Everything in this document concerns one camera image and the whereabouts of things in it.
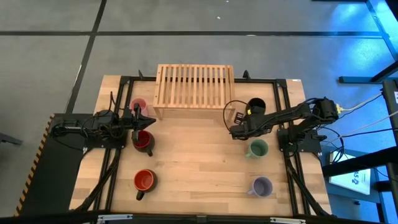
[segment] wooden slat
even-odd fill
[[[223,70],[225,72],[225,98],[226,98],[226,102],[225,103],[228,103],[229,101],[231,101],[231,92],[229,90],[228,67],[225,66]]]
[[[213,107],[213,69],[209,69],[209,78],[210,78],[210,81],[209,81],[209,89],[210,89],[210,102],[209,102],[209,105],[210,105],[210,108],[211,107]]]
[[[187,100],[187,107],[191,105],[191,96],[192,96],[192,67],[188,66],[188,100]]]
[[[225,106],[224,101],[224,76],[223,76],[223,68],[217,68],[220,70],[220,107]]]
[[[207,81],[207,68],[208,66],[205,66],[205,102],[204,102],[204,107],[207,108],[207,85],[208,85],[208,81]]]
[[[199,66],[199,107],[202,106],[202,96],[203,96],[203,87],[202,87],[202,79],[203,78],[203,67]]]
[[[160,82],[159,105],[164,105],[164,86],[166,84],[166,66],[162,65],[162,81]]]
[[[198,67],[193,67],[193,105],[197,105],[197,71]]]
[[[220,109],[234,98],[233,66],[159,65],[155,85],[156,108]]]
[[[214,68],[214,82],[215,82],[215,88],[216,88],[215,96],[214,96],[215,108],[218,108],[218,107],[220,107],[220,99],[219,99],[220,94],[218,93],[218,70],[217,70],[217,68]]]
[[[157,106],[159,104],[159,90],[160,90],[160,81],[162,81],[162,68],[163,68],[162,65],[157,66],[154,106]]]
[[[170,104],[174,106],[174,96],[175,96],[175,82],[177,81],[177,67],[174,67],[173,69],[173,80],[172,80],[172,93],[171,93],[171,99],[170,99]]]
[[[170,97],[170,82],[172,79],[172,65],[169,65],[169,70],[167,71],[167,78],[166,78],[166,92],[165,92],[165,106],[169,106],[169,97]]]
[[[182,66],[179,65],[178,67],[178,80],[177,80],[177,92],[175,94],[176,96],[176,102],[175,102],[175,106],[179,107],[180,102],[181,102],[181,82],[185,83],[185,80],[181,81],[181,70],[182,70]]]
[[[186,106],[185,104],[185,85],[187,84],[187,71],[188,71],[189,65],[185,65],[184,67],[182,67],[183,69],[183,80],[182,80],[182,99],[181,99],[181,104],[182,106]]]
[[[229,68],[229,80],[230,80],[230,90],[231,90],[231,100],[235,99],[235,87],[234,87],[234,82],[235,82],[235,77],[234,77],[234,67],[232,65],[228,66]]]

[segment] metal stand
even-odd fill
[[[383,80],[392,80],[393,78],[388,77],[396,71],[398,71],[398,61],[373,77],[339,77],[338,79],[340,83],[381,84]]]
[[[324,177],[333,177],[357,170],[384,166],[388,162],[398,163],[398,148],[396,146],[323,166],[322,172]]]
[[[22,140],[8,136],[7,134],[0,133],[0,142],[8,142],[17,146],[22,144]]]

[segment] wooden table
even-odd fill
[[[116,93],[121,76],[103,78],[95,111],[106,110],[109,93]],[[287,80],[292,106],[302,102],[300,80]],[[134,82],[132,98],[140,97],[149,105],[149,116],[155,117],[152,107],[155,82]],[[279,90],[284,101],[282,89]],[[273,87],[265,83],[236,83],[237,100],[262,98],[266,113],[276,111]],[[244,105],[235,105],[242,111]],[[188,110],[165,111],[164,119],[146,130],[156,145],[154,156],[138,152],[129,141],[122,150],[111,210],[133,213],[208,214],[208,215],[292,215],[287,176],[282,153],[279,151],[276,130],[259,137],[269,145],[267,156],[245,158],[247,144],[252,141],[232,140],[219,111],[214,114],[191,113]],[[93,190],[100,176],[104,149],[94,149],[81,162],[70,208],[76,208]],[[305,183],[318,203],[331,212],[322,169],[311,153],[301,153]],[[133,178],[139,169],[151,169],[159,177],[156,189],[136,200]],[[247,195],[252,181],[259,176],[270,178],[274,191],[270,197]],[[100,208],[104,208],[108,187],[103,191]],[[300,191],[296,186],[299,211],[303,213]]]

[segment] white cable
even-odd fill
[[[371,100],[375,99],[376,97],[380,96],[380,95],[381,95],[381,93],[382,93],[382,92],[380,92],[380,93],[378,93],[378,94],[376,94],[376,95],[374,95],[374,96],[370,97],[369,99],[367,99],[367,100],[365,100],[364,102],[362,102],[362,103],[360,103],[360,104],[358,104],[358,105],[354,106],[353,108],[350,108],[350,109],[344,109],[344,108],[342,108],[341,110],[342,110],[342,111],[350,111],[350,110],[355,110],[356,108],[359,108],[360,106],[364,105],[365,103],[367,103],[367,102],[369,102],[369,101],[371,101]]]
[[[351,133],[354,133],[354,132],[359,131],[359,130],[361,130],[361,129],[367,128],[367,127],[372,126],[372,125],[374,125],[374,124],[377,124],[378,122],[384,121],[385,119],[390,118],[391,116],[394,116],[395,114],[398,114],[398,111],[395,111],[395,112],[393,112],[392,114],[390,114],[389,116],[386,116],[385,118],[382,118],[382,119],[380,119],[380,120],[378,120],[378,121],[375,121],[375,122],[373,122],[373,123],[370,123],[370,124],[367,124],[367,125],[365,125],[365,126],[362,126],[362,127],[358,128],[358,129],[355,129],[354,131],[350,131],[350,132],[347,133],[347,134],[343,134],[343,135],[341,135],[340,137],[335,138],[334,140],[331,140],[330,142],[336,141],[336,140],[341,139],[341,138],[343,138],[343,137],[345,137],[345,136],[347,136],[347,135],[350,135]]]

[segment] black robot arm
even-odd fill
[[[66,134],[81,134],[85,139],[85,147],[91,150],[94,147],[124,146],[126,130],[133,130],[132,137],[138,141],[138,131],[146,129],[156,122],[154,118],[148,118],[141,114],[138,104],[134,105],[134,114],[130,108],[124,108],[120,118],[111,110],[97,112],[83,123],[71,120],[59,120],[52,123],[49,134],[53,138]]]
[[[300,124],[289,126],[289,141],[297,142],[306,132],[320,124],[331,124],[338,119],[336,105],[328,98],[312,98],[286,110],[271,114],[248,114],[240,125],[230,127],[233,139],[247,140],[272,131],[274,125],[304,119]]]

